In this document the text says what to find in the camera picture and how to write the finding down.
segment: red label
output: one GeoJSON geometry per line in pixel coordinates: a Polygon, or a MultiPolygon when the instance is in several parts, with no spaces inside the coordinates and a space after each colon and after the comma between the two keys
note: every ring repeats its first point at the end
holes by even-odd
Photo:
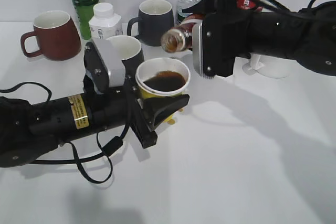
{"type": "MultiPolygon", "coordinates": [[[[256,6],[256,4],[250,0],[237,0],[237,5],[241,9],[251,9],[256,6]]],[[[262,9],[262,7],[258,7],[256,11],[261,12],[262,9]]]]}

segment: mug rim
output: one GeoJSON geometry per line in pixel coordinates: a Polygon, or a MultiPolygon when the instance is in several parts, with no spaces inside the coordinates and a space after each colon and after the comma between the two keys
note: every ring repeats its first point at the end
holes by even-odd
{"type": "Polygon", "coordinates": [[[166,12],[164,12],[164,13],[152,14],[152,13],[145,12],[144,10],[141,9],[141,5],[145,4],[146,2],[151,2],[151,1],[157,1],[157,0],[145,0],[145,1],[143,1],[143,2],[139,5],[139,10],[140,10],[142,13],[145,13],[145,14],[147,14],[147,15],[160,16],[160,15],[164,15],[164,14],[169,13],[169,12],[173,9],[172,4],[171,4],[169,1],[167,1],[167,0],[159,0],[159,1],[162,1],[162,2],[166,2],[166,3],[168,3],[169,6],[170,6],[169,10],[166,11],[166,12]]]}
{"type": "Polygon", "coordinates": [[[190,69],[189,67],[182,61],[180,60],[177,60],[177,59],[173,59],[173,58],[164,58],[164,57],[161,57],[161,58],[154,58],[154,59],[150,59],[150,60],[146,60],[144,61],[143,63],[141,63],[138,68],[136,69],[136,74],[135,74],[135,81],[137,82],[138,86],[140,88],[142,88],[144,91],[150,93],[150,94],[153,94],[153,95],[157,95],[157,96],[160,96],[160,97],[171,97],[171,96],[174,96],[174,95],[177,95],[179,93],[182,93],[189,85],[190,83],[190,79],[191,79],[191,72],[190,72],[190,69]],[[147,86],[143,81],[140,79],[139,77],[139,72],[140,72],[140,69],[141,67],[146,64],[146,62],[148,61],[156,61],[156,60],[162,60],[162,59],[168,59],[168,60],[172,60],[172,61],[177,61],[179,62],[181,65],[183,65],[185,67],[185,69],[187,69],[187,72],[188,72],[188,79],[185,81],[185,84],[177,89],[177,90],[174,90],[174,91],[159,91],[159,90],[156,90],[156,89],[152,89],[151,87],[147,86]]]}
{"type": "Polygon", "coordinates": [[[136,42],[138,43],[138,45],[140,46],[139,50],[138,50],[133,56],[128,57],[128,58],[122,58],[122,60],[129,60],[129,59],[131,59],[131,58],[137,56],[137,55],[141,52],[141,50],[142,50],[141,42],[140,42],[137,38],[134,38],[133,36],[128,36],[128,35],[116,35],[116,36],[112,36],[112,37],[110,37],[110,38],[107,38],[106,40],[108,40],[108,41],[112,41],[113,39],[116,39],[116,38],[122,38],[122,37],[123,37],[123,38],[130,38],[130,39],[136,41],[136,42]]]}
{"type": "Polygon", "coordinates": [[[67,12],[65,12],[65,11],[63,11],[63,10],[48,10],[48,11],[46,11],[46,12],[40,13],[36,18],[34,18],[34,20],[33,20],[33,25],[34,25],[36,28],[39,28],[39,29],[54,29],[54,28],[61,27],[61,26],[65,25],[65,24],[68,23],[70,20],[71,20],[71,16],[70,16],[70,14],[68,14],[67,12]],[[67,18],[67,21],[65,21],[65,22],[63,22],[62,24],[57,25],[57,26],[53,26],[53,27],[40,27],[40,26],[37,26],[37,25],[36,25],[36,20],[37,20],[38,18],[40,18],[42,15],[44,15],[44,14],[48,14],[48,13],[64,13],[64,14],[66,14],[66,15],[68,16],[68,18],[67,18]]]}

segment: dark gray mug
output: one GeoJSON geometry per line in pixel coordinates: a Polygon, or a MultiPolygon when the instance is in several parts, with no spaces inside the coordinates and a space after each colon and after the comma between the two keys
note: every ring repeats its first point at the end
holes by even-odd
{"type": "Polygon", "coordinates": [[[142,45],[134,37],[127,35],[118,35],[108,38],[113,47],[119,53],[122,62],[125,65],[126,73],[135,78],[138,66],[144,62],[142,45]]]}
{"type": "Polygon", "coordinates": [[[128,22],[127,35],[131,35],[132,26],[138,22],[139,35],[136,38],[145,44],[158,47],[162,35],[174,26],[174,14],[171,3],[166,0],[146,0],[139,6],[139,15],[128,22]]]}

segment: brown glass bottle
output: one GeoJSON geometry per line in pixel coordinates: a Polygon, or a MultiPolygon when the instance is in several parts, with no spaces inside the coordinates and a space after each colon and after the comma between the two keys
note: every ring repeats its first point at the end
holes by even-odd
{"type": "Polygon", "coordinates": [[[161,46],[166,52],[181,52],[193,45],[193,27],[202,22],[204,15],[192,14],[179,26],[167,31],[161,38],[161,46]]]}

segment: mug handle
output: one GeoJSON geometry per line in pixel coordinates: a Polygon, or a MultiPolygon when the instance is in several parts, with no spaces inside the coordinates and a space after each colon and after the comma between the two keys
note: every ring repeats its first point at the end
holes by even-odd
{"type": "Polygon", "coordinates": [[[142,19],[139,18],[139,17],[136,17],[136,18],[132,18],[129,22],[128,22],[128,25],[127,25],[127,35],[128,36],[131,36],[131,31],[132,31],[132,27],[133,25],[136,23],[136,22],[140,22],[142,19]]]}
{"type": "Polygon", "coordinates": [[[25,33],[21,36],[21,49],[22,49],[23,54],[28,58],[36,57],[42,54],[41,49],[37,50],[36,52],[27,52],[26,47],[25,47],[25,41],[29,37],[33,37],[33,36],[36,36],[35,31],[30,31],[29,33],[25,33]]]}

